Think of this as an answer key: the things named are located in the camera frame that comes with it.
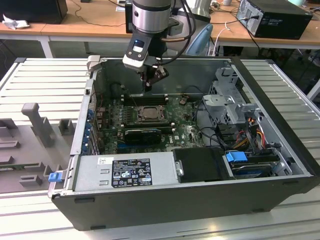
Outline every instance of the table leg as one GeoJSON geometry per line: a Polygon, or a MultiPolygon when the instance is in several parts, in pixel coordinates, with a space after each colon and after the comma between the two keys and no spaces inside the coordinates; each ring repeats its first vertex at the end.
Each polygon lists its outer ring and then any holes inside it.
{"type": "Polygon", "coordinates": [[[314,85],[314,87],[310,90],[310,92],[307,94],[307,97],[312,101],[313,99],[315,99],[318,93],[320,93],[320,79],[314,85]]]}
{"type": "Polygon", "coordinates": [[[51,51],[50,48],[50,39],[48,36],[39,36],[38,41],[41,43],[42,50],[47,59],[55,58],[55,54],[51,51]]]}
{"type": "Polygon", "coordinates": [[[89,42],[85,41],[84,42],[84,49],[85,49],[85,53],[86,54],[90,54],[90,46],[89,46],[89,42]]]}

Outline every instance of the power cable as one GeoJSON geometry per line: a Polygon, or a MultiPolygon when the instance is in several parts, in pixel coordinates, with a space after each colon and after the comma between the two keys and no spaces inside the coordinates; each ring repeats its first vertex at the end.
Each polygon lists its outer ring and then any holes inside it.
{"type": "Polygon", "coordinates": [[[106,25],[106,24],[98,24],[98,23],[88,22],[88,21],[85,20],[82,16],[78,15],[78,12],[81,11],[82,7],[81,7],[79,4],[77,4],[76,2],[74,2],[73,0],[71,0],[71,1],[72,1],[75,5],[77,5],[77,6],[79,7],[79,9],[74,12],[75,16],[76,16],[77,18],[81,19],[82,21],[84,21],[84,22],[87,23],[87,24],[95,25],[95,26],[101,26],[101,27],[120,27],[120,26],[126,24],[126,23],[122,23],[122,24],[120,24],[120,25],[106,25]]]}

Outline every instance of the computer case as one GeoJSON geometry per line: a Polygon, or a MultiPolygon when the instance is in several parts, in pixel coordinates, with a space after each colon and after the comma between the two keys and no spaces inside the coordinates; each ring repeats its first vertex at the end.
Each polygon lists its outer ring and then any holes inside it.
{"type": "Polygon", "coordinates": [[[242,0],[236,14],[256,38],[300,39],[313,15],[287,0],[242,0]]]}
{"type": "Polygon", "coordinates": [[[60,24],[68,11],[66,0],[1,0],[0,13],[14,20],[60,24]]]}

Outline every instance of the metal bracket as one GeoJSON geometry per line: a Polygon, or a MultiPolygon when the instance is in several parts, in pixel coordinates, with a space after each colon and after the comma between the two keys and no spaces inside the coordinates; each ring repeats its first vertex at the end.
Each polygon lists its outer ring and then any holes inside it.
{"type": "Polygon", "coordinates": [[[86,67],[89,72],[93,72],[94,70],[100,67],[100,63],[100,55],[91,55],[88,57],[88,60],[86,61],[86,67]]]}
{"type": "Polygon", "coordinates": [[[205,95],[203,96],[205,104],[211,107],[221,107],[228,104],[234,104],[234,100],[231,96],[221,96],[221,95],[205,95]]]}

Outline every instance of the sticker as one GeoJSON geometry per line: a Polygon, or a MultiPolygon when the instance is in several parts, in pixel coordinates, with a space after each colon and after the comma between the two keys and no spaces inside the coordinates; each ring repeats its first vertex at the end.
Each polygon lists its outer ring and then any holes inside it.
{"type": "MultiPolygon", "coordinates": [[[[101,157],[101,159],[113,160],[113,157],[101,157]]],[[[111,185],[114,188],[152,185],[150,158],[112,161],[111,185]]]]}
{"type": "Polygon", "coordinates": [[[114,157],[98,157],[98,164],[112,164],[114,157]]]}
{"type": "Polygon", "coordinates": [[[13,171],[14,169],[12,167],[3,167],[0,168],[0,172],[5,172],[5,171],[13,171]]]}

